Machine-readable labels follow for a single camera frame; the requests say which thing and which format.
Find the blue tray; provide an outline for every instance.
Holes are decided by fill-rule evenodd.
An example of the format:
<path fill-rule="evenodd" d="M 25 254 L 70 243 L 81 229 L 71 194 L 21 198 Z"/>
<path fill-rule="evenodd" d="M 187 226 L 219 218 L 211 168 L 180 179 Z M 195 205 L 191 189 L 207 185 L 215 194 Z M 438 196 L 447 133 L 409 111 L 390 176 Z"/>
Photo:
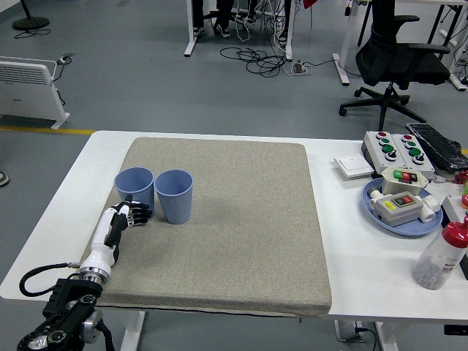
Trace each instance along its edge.
<path fill-rule="evenodd" d="M 366 212 L 369 213 L 371 218 L 378 225 L 384 227 L 386 230 L 389 230 L 391 232 L 394 232 L 394 233 L 397 233 L 397 234 L 400 234 L 400 235 L 422 236 L 422 235 L 426 235 L 426 234 L 431 233 L 432 231 L 437 229 L 437 227 L 439 227 L 440 223 L 442 223 L 442 218 L 443 218 L 442 210 L 436 212 L 436 216 L 434 217 L 434 219 L 432 219 L 431 221 L 426 222 L 426 223 L 422 223 L 422 221 L 419 220 L 419 219 L 415 219 L 414 221 L 397 225 L 396 227 L 390 227 L 389 225 L 386 225 L 385 223 L 382 223 L 376 216 L 374 216 L 372 214 L 372 209 L 369 206 L 369 202 L 370 202 L 371 198 L 367 194 L 367 191 L 370 188 L 372 188 L 373 186 L 375 186 L 377 189 L 381 189 L 382 188 L 382 182 L 383 182 L 383 178 L 378 178 L 378 179 L 374 179 L 373 181 L 370 181 L 364 187 L 363 193 L 362 193 L 362 201 L 363 201 L 364 207 L 367 210 Z M 425 198 L 428 195 L 430 195 L 430 194 L 425 189 L 421 189 L 421 191 L 419 192 L 419 196 L 421 198 Z"/>

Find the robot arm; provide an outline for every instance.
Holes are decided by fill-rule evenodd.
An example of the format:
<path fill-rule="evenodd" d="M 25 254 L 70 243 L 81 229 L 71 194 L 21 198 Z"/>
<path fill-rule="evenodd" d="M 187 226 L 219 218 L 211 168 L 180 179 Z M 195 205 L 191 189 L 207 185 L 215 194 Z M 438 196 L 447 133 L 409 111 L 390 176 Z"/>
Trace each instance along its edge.
<path fill-rule="evenodd" d="M 148 208 L 145 204 L 132 202 L 129 195 L 123 202 L 105 210 L 94 232 L 91 254 L 80 265 L 79 279 L 59 279 L 56 282 L 42 310 L 46 321 L 21 339 L 18 351 L 81 351 L 85 343 L 97 340 L 99 331 L 105 335 L 106 350 L 114 350 L 110 331 L 102 321 L 102 313 L 94 306 L 102 293 L 102 285 L 110 277 L 110 267 L 118 259 L 122 231 L 128 226 L 146 223 L 152 215 Z M 36 296 L 50 291 L 31 293 L 24 285 L 29 277 L 56 266 L 66 267 L 67 264 L 35 268 L 28 272 L 21 279 L 21 292 Z"/>
<path fill-rule="evenodd" d="M 132 202 L 132 196 L 104 211 L 91 243 L 91 254 L 80 266 L 80 278 L 104 285 L 118 259 L 122 231 L 128 226 L 146 223 L 151 211 L 147 205 Z"/>

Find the yellow floor line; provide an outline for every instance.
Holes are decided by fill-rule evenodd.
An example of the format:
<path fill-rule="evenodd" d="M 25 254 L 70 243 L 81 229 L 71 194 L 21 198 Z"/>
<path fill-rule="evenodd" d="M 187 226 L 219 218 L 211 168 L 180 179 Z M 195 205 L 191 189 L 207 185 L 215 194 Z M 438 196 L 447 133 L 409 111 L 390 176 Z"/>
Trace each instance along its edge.
<path fill-rule="evenodd" d="M 58 134 L 81 134 L 91 135 L 95 130 L 90 129 L 57 129 L 52 130 L 50 128 L 31 128 L 31 127 L 0 127 L 0 130 L 10 130 L 15 132 L 36 132 L 36 133 L 58 133 Z"/>

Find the plastic bottle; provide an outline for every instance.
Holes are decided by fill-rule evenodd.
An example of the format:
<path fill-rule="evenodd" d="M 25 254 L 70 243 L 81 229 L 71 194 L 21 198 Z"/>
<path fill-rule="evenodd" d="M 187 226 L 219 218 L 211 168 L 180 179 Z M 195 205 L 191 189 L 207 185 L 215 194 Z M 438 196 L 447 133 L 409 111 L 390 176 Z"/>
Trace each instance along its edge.
<path fill-rule="evenodd" d="M 412 267 L 412 277 L 426 289 L 437 290 L 450 278 L 468 247 L 468 216 L 464 223 L 451 222 Z"/>

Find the blue cup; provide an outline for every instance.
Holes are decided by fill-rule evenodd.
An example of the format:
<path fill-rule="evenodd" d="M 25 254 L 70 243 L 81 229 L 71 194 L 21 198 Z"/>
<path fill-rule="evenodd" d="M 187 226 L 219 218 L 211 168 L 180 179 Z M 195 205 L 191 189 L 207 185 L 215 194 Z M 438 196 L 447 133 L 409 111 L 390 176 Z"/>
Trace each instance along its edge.
<path fill-rule="evenodd" d="M 157 176 L 154 190 L 171 224 L 183 224 L 192 212 L 193 177 L 185 170 L 167 170 Z"/>
<path fill-rule="evenodd" d="M 154 175 L 148 168 L 133 167 L 122 170 L 114 179 L 114 186 L 120 198 L 133 196 L 133 201 L 149 205 L 154 214 Z"/>

